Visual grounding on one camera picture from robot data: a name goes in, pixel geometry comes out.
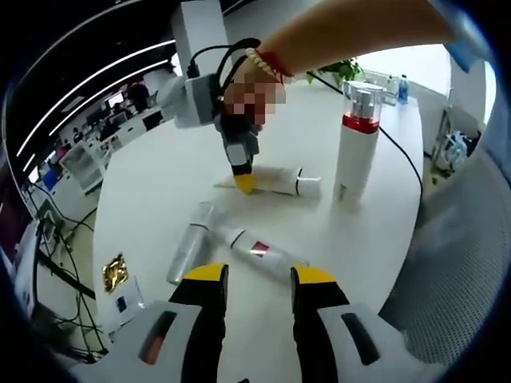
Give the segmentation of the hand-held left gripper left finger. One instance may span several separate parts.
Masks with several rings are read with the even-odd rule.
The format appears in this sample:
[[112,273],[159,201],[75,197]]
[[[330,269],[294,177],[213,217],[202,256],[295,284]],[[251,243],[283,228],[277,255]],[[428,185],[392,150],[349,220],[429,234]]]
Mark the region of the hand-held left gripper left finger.
[[112,382],[216,382],[226,334],[228,265],[188,272],[167,301],[123,327],[111,351]]

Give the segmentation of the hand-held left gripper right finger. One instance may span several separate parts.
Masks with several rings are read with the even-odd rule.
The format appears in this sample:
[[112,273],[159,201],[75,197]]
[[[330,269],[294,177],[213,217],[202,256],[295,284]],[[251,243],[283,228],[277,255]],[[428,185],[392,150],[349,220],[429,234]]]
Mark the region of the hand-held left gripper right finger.
[[351,304],[328,273],[291,268],[293,337],[303,382],[404,382],[406,351],[397,331]]

